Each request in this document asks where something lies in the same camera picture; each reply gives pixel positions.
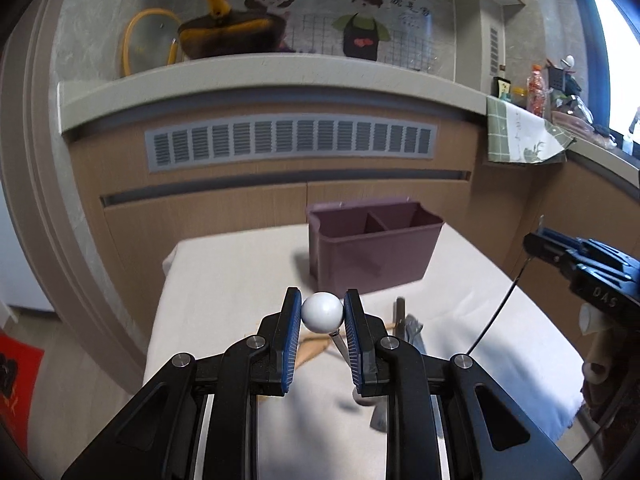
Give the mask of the white round-head spoon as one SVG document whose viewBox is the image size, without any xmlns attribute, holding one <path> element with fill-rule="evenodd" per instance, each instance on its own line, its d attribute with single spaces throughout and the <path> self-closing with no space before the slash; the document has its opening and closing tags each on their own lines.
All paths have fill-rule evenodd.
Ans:
<svg viewBox="0 0 640 480">
<path fill-rule="evenodd" d="M 330 292 L 315 292 L 302 303 L 302 322 L 306 329 L 315 335 L 328 336 L 349 363 L 348 349 L 341 336 L 343 318 L 343 303 Z"/>
</svg>

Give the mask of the purple plastic utensil caddy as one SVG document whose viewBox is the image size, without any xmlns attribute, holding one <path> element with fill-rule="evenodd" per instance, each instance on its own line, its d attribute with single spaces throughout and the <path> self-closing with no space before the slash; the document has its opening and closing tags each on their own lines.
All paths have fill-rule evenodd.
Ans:
<svg viewBox="0 0 640 480">
<path fill-rule="evenodd" d="M 409 197 L 312 204 L 309 273 L 342 298 L 422 280 L 444 219 Z"/>
</svg>

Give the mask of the red-filled plastic bottle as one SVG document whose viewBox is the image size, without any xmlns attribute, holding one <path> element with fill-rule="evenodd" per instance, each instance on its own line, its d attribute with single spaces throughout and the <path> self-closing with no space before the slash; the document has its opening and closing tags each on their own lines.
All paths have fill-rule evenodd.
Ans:
<svg viewBox="0 0 640 480">
<path fill-rule="evenodd" d="M 538 117 L 546 114 L 548 88 L 544 81 L 542 68 L 538 64 L 533 64 L 527 78 L 527 102 L 526 110 Z"/>
</svg>

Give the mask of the green checkered cloth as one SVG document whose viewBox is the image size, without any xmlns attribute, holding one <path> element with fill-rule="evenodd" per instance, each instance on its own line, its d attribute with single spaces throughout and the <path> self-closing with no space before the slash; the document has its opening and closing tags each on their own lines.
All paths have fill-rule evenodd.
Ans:
<svg viewBox="0 0 640 480">
<path fill-rule="evenodd" d="M 540 165 L 562 162 L 575 141 L 563 128 L 521 107 L 488 96 L 488 160 L 498 164 Z"/>
</svg>

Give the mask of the wooden chopstick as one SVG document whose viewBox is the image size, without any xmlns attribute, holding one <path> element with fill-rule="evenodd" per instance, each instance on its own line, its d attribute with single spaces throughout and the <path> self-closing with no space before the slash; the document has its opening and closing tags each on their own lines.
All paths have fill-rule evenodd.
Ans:
<svg viewBox="0 0 640 480">
<path fill-rule="evenodd" d="M 373 348 L 372 335 L 358 335 L 349 326 L 341 328 L 341 336 L 347 346 L 349 353 L 349 366 L 354 367 L 355 363 L 360 363 L 364 354 Z M 332 340 L 328 336 L 315 335 L 311 332 L 303 333 L 302 339 L 298 343 L 295 368 L 299 368 L 305 363 L 320 356 L 321 353 L 329 349 Z"/>
</svg>

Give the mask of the cartoon wall sticker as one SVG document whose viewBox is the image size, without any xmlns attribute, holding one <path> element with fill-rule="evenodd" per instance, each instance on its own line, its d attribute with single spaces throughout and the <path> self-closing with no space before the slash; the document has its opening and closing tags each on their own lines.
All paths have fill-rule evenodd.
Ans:
<svg viewBox="0 0 640 480">
<path fill-rule="evenodd" d="M 425 72 L 431 9 L 420 0 L 245 0 L 285 20 L 278 50 L 344 56 Z"/>
</svg>

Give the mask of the glass lid yellow rim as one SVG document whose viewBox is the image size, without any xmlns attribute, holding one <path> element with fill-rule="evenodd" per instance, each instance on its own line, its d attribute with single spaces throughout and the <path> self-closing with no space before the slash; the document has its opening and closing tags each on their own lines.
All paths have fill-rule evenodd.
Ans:
<svg viewBox="0 0 640 480">
<path fill-rule="evenodd" d="M 137 13 L 122 37 L 122 74 L 129 77 L 183 60 L 178 16 L 162 8 Z"/>
</svg>

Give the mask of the grey ventilation grille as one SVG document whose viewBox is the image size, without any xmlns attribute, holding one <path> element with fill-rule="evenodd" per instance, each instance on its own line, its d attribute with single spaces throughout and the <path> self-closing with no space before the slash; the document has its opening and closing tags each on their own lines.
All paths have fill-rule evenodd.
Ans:
<svg viewBox="0 0 640 480">
<path fill-rule="evenodd" d="M 385 117 L 278 113 L 186 122 L 144 133 L 149 172 L 268 159 L 432 159 L 438 127 Z"/>
</svg>

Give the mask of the white table cloth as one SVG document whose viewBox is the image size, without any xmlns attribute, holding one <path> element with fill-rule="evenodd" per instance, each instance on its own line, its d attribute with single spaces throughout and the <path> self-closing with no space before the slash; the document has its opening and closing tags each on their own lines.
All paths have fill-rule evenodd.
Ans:
<svg viewBox="0 0 640 480">
<path fill-rule="evenodd" d="M 145 375 L 174 354 L 205 358 L 257 332 L 286 291 L 303 296 L 302 344 L 344 328 L 340 294 L 318 292 L 309 274 L 308 229 L 282 226 L 192 238 L 160 269 Z M 421 323 L 426 352 L 469 352 L 552 440 L 582 405 L 582 358 L 533 300 L 451 226 L 440 231 L 419 281 L 370 292 L 363 310 L 390 322 L 403 299 Z M 258 404 L 258 474 L 263 479 L 379 479 L 386 437 L 352 396 L 352 373 L 329 349 L 305 360 L 286 396 Z"/>
</svg>

